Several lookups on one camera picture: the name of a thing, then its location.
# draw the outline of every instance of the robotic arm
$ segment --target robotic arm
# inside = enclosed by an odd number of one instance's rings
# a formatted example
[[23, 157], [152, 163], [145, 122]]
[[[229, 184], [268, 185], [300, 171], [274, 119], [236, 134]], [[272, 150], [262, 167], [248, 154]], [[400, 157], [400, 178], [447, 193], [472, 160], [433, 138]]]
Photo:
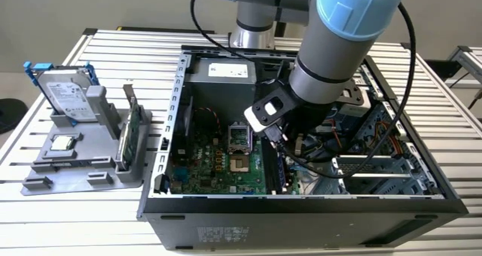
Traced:
[[308, 26], [286, 86], [245, 112], [256, 132], [277, 144], [324, 119], [383, 30], [400, 0], [238, 0], [308, 10]]

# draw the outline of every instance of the wire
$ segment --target wire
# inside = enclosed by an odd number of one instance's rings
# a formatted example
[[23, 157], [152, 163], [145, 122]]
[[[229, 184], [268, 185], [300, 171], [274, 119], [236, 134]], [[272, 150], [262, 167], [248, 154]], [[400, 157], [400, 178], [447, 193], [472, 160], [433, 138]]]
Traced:
[[467, 72], [451, 85], [449, 85], [449, 89], [451, 89], [451, 87], [453, 87], [455, 86], [455, 84], [468, 75], [469, 73]]
[[473, 107], [473, 105], [475, 105], [475, 103], [476, 103], [476, 100], [477, 100], [477, 99], [475, 98], [475, 99], [471, 101], [467, 109], [472, 109], [472, 107]]
[[331, 175], [331, 174], [325, 174], [320, 171], [317, 171], [314, 168], [312, 168], [310, 166], [306, 165], [306, 161], [304, 162], [300, 158], [297, 158], [286, 149], [285, 146], [282, 146], [284, 152], [285, 154], [290, 157], [290, 159], [306, 170], [312, 171], [313, 173], [321, 175], [322, 177], [331, 178], [331, 179], [343, 179], [343, 178], [348, 178], [351, 176], [353, 176], [361, 169], [363, 167], [367, 165], [367, 163], [369, 162], [371, 158], [375, 156], [379, 148], [383, 145], [383, 142], [387, 140], [388, 136], [389, 136], [389, 132], [391, 130], [395, 128], [396, 122], [400, 120], [400, 116], [403, 114], [403, 109], [404, 106], [407, 105], [408, 102], [408, 97], [409, 97], [409, 92], [412, 90], [412, 84], [413, 84], [413, 76], [415, 76], [415, 61], [416, 61], [416, 38], [415, 38], [415, 29], [413, 29], [413, 24], [412, 24], [412, 20], [409, 18], [408, 12], [404, 9], [404, 6], [401, 3], [399, 3], [397, 5], [397, 10], [401, 13], [403, 16], [403, 20], [404, 23], [407, 25], [407, 29], [408, 29], [408, 37], [409, 37], [409, 67], [408, 67], [408, 78], [407, 78], [407, 87], [404, 88], [404, 94], [403, 94], [403, 99], [400, 102], [400, 106], [397, 108], [397, 111], [395, 113], [395, 116], [388, 124], [388, 127], [384, 131], [383, 136], [380, 137], [377, 144], [375, 145], [375, 148], [372, 148], [369, 154], [367, 155], [365, 159], [363, 160], [363, 162], [357, 165], [357, 167], [348, 173], [345, 174], [336, 174], [336, 175]]
[[377, 125], [375, 124], [375, 132], [373, 132], [373, 137], [371, 139], [371, 142], [368, 143], [368, 147], [371, 147], [376, 141], [376, 137], [377, 137]]
[[196, 26], [196, 29], [198, 31], [198, 33], [201, 34], [201, 36], [205, 38], [205, 40], [208, 40], [216, 47], [218, 47], [220, 49], [225, 50], [226, 52], [229, 52], [233, 56], [238, 57], [242, 60], [246, 60], [249, 62], [253, 63], [258, 63], [258, 64], [264, 64], [264, 65], [273, 65], [277, 66], [280, 64], [276, 63], [264, 63], [261, 61], [256, 61], [245, 56], [242, 56], [241, 54], [236, 53], [232, 49], [226, 48], [225, 46], [222, 46], [220, 43], [217, 43], [210, 37], [209, 35], [206, 35], [205, 31], [202, 30], [201, 26], [198, 25], [197, 19], [196, 19], [196, 13], [194, 13], [194, 4], [196, 4], [196, 0], [190, 0], [189, 2], [189, 12], [190, 12], [190, 20]]
[[306, 186], [305, 186], [304, 189], [302, 189], [302, 195], [306, 194], [306, 189], [308, 189], [309, 185], [312, 185], [317, 180], [318, 180], [318, 177], [317, 177], [316, 179], [313, 179], [313, 180], [309, 181], [309, 183], [306, 184]]
[[209, 109], [209, 108], [196, 108], [196, 109], [194, 109], [194, 112], [197, 112], [197, 111], [208, 111], [208, 112], [212, 113], [212, 115], [213, 115], [213, 117], [214, 117], [214, 119], [216, 119], [217, 132], [218, 132], [218, 135], [220, 135], [220, 122], [218, 122], [217, 114], [216, 114], [216, 113], [213, 112], [213, 110]]

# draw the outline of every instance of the green circuit board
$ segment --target green circuit board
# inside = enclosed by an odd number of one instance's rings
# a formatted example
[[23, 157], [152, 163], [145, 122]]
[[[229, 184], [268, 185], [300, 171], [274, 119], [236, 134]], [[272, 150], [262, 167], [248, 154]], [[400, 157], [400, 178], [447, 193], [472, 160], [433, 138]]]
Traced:
[[261, 144], [256, 140], [249, 155], [229, 155], [226, 142], [196, 135], [192, 160], [184, 169], [173, 169], [172, 193], [265, 194]]

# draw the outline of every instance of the metal frame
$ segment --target metal frame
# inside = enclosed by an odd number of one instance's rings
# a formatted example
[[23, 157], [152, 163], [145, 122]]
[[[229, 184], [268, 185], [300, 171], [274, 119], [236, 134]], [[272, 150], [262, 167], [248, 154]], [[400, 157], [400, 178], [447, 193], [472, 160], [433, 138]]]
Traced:
[[[78, 51], [79, 44], [85, 42], [82, 36], [77, 45], [69, 53], [62, 65], [69, 65], [73, 56], [78, 56], [79, 64], [89, 60], [97, 69], [97, 76], [101, 83], [106, 83], [109, 90], [109, 101], [116, 103], [117, 85], [126, 80], [138, 89], [138, 98], [145, 99], [154, 95], [157, 98], [148, 103], [148, 109], [154, 110], [153, 124], [148, 141], [148, 159], [152, 166], [153, 154], [158, 146], [162, 133], [161, 124], [166, 119], [168, 99], [170, 90], [165, 89], [165, 82], [173, 81], [174, 67], [177, 66], [180, 45], [209, 45], [198, 34], [154, 33], [98, 30], [90, 35], [89, 44], [83, 51]], [[213, 39], [226, 45], [224, 35], [212, 35]], [[296, 51], [300, 40], [292, 38], [276, 38], [276, 47], [280, 50]], [[403, 95], [405, 74], [408, 70], [408, 54], [399, 44], [376, 43], [371, 48], [369, 55], [376, 62], [388, 84], [392, 86], [395, 95]], [[437, 161], [444, 175], [451, 181], [463, 203], [468, 206], [469, 215], [452, 221], [445, 226], [432, 230], [395, 249], [367, 248], [345, 250], [250, 250], [250, 251], [222, 251], [226, 255], [270, 255], [289, 254], [298, 255], [367, 255], [383, 256], [475, 256], [482, 253], [482, 167], [479, 167], [479, 155], [482, 152], [482, 141], [479, 128], [473, 127], [460, 113], [460, 104], [452, 103], [444, 95], [444, 86], [432, 79], [431, 73], [416, 69], [415, 86], [405, 112], [408, 113], [415, 130], [427, 145], [432, 157]], [[41, 133], [49, 131], [47, 117], [49, 110], [38, 97], [26, 113], [21, 124], [17, 126], [3, 147], [0, 149], [0, 209], [3, 216], [0, 219], [0, 226], [7, 223], [7, 236], [2, 238], [3, 252], [7, 248], [15, 247], [14, 253], [41, 253], [47, 242], [49, 252], [58, 253], [125, 253], [126, 251], [142, 251], [148, 254], [161, 254], [165, 250], [158, 245], [152, 230], [141, 227], [140, 224], [130, 227], [133, 219], [132, 205], [140, 198], [140, 190], [112, 192], [70, 193], [49, 196], [23, 197], [19, 194], [21, 184], [27, 171], [22, 170], [22, 163], [35, 157], [35, 150], [31, 149], [34, 142], [38, 142]], [[34, 209], [35, 212], [23, 212], [25, 209]], [[65, 223], [89, 221], [90, 223]], [[45, 235], [51, 227], [57, 235]], [[42, 244], [38, 243], [38, 236], [42, 237]], [[212, 254], [212, 252], [196, 252], [196, 254]]]

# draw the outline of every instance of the slotted aluminum surface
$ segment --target slotted aluminum surface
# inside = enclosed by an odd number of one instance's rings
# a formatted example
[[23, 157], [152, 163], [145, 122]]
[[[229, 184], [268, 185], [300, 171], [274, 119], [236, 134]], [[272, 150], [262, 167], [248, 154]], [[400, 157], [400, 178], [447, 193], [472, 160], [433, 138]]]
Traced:
[[[225, 36], [213, 38], [225, 44]], [[82, 36], [63, 65], [90, 61], [117, 108], [128, 103], [121, 91], [132, 83], [138, 102], [153, 112], [146, 161], [153, 162], [161, 135], [180, 45], [209, 45], [196, 34], [100, 30]], [[296, 50], [297, 39], [276, 40], [280, 50]], [[376, 43], [369, 51], [399, 98], [408, 72], [408, 51]], [[222, 251], [200, 254], [292, 255], [482, 255], [482, 141], [473, 117], [439, 79], [417, 60], [407, 113], [432, 155], [463, 198], [469, 214], [393, 250]], [[136, 221], [140, 188], [23, 197], [21, 181], [50, 129], [47, 104], [38, 97], [0, 149], [1, 255], [124, 255], [168, 252], [145, 222]]]

